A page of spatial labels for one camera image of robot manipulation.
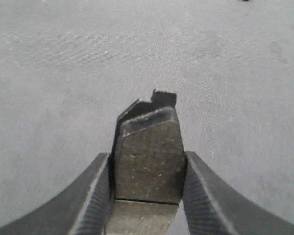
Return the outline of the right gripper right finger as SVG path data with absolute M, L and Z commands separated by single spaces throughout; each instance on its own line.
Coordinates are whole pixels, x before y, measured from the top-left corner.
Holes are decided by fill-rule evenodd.
M 192 235 L 294 235 L 294 224 L 259 207 L 186 152 L 183 204 Z

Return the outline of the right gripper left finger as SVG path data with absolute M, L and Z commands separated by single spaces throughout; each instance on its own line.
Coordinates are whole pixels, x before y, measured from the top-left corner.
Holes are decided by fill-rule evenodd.
M 100 153 L 57 196 L 0 228 L 0 235 L 102 235 L 110 206 L 109 154 Z

